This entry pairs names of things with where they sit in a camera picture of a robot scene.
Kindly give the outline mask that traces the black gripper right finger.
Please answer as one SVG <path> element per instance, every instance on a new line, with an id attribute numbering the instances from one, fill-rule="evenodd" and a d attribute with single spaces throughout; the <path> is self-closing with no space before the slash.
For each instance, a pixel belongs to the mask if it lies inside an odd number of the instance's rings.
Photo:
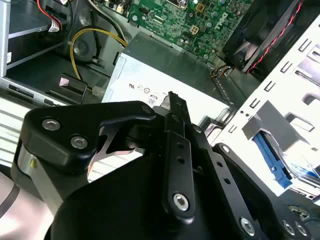
<path id="1" fill-rule="evenodd" d="M 210 146 L 195 124 L 186 127 L 192 159 L 202 168 L 205 190 L 216 191 L 223 240 L 310 240 L 312 234 L 263 181 L 227 145 Z"/>

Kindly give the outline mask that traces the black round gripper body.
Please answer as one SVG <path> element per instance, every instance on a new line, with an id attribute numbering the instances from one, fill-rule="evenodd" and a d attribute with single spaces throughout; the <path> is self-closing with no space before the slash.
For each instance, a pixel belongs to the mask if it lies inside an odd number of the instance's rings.
<path id="1" fill-rule="evenodd" d="M 161 203 L 164 164 L 140 157 L 72 193 L 51 226 L 53 240 L 246 240 L 214 183 L 193 174 L 195 218 L 175 222 Z"/>

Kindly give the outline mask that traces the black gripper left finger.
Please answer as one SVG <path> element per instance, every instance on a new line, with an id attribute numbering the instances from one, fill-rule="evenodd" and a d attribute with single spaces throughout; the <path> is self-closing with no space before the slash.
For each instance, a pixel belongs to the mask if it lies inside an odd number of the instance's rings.
<path id="1" fill-rule="evenodd" d="M 156 164 L 163 172 L 160 203 L 180 222 L 195 217 L 195 190 L 187 103 L 169 92 L 161 115 L 142 101 L 36 108 L 23 120 L 13 166 L 55 214 L 65 199 L 88 184 L 90 164 L 137 148 L 145 155 L 125 165 L 126 178 Z"/>

